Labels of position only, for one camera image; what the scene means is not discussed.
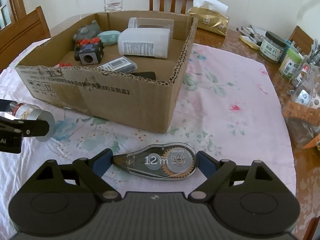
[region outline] wooden window frame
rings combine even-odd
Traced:
[[[6,6],[8,7],[11,23],[17,22],[27,15],[23,0],[6,0]]]

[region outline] barcode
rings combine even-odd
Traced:
[[[118,65],[122,65],[122,64],[126,64],[126,63],[127,63],[126,60],[124,61],[124,60],[120,59],[120,60],[117,60],[115,62],[111,62],[110,65],[113,66],[113,67],[116,67]]]
[[[203,23],[204,23],[204,24],[209,24],[209,23],[210,23],[210,19],[208,19],[208,18],[203,18]]]
[[[286,66],[285,70],[283,71],[284,74],[287,74],[290,70],[290,66]]]

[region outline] ribbed gray surface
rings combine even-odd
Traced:
[[[41,238],[18,234],[12,240],[246,240],[222,227],[206,205],[182,193],[133,193],[101,206],[94,219],[78,231]],[[294,240],[290,235],[273,240]]]

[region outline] black toy cube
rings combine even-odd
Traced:
[[[75,60],[81,61],[82,65],[100,64],[103,58],[103,43],[89,43],[83,45],[79,51],[75,52]]]

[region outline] black jar lid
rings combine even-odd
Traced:
[[[275,35],[272,32],[267,31],[266,32],[266,37],[272,40],[275,44],[279,45],[282,48],[285,48],[287,45],[283,39],[281,39],[278,35]]]

